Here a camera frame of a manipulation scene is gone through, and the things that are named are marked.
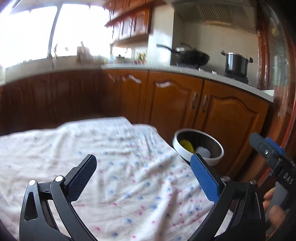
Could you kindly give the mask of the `person's right hand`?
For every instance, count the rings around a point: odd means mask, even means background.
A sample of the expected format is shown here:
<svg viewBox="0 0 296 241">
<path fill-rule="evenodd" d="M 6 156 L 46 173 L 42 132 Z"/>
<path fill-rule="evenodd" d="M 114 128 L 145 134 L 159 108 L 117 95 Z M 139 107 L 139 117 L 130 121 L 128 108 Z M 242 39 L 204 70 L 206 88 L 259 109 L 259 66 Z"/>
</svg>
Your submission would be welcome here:
<svg viewBox="0 0 296 241">
<path fill-rule="evenodd" d="M 275 189 L 275 187 L 271 188 L 268 192 L 266 192 L 266 194 L 263 197 L 263 207 L 265 211 L 267 211 L 267 209 L 270 206 L 271 199 L 274 195 Z M 269 211 L 269 220 L 275 229 L 278 229 L 281 226 L 285 217 L 286 215 L 279 205 L 274 205 Z"/>
</svg>

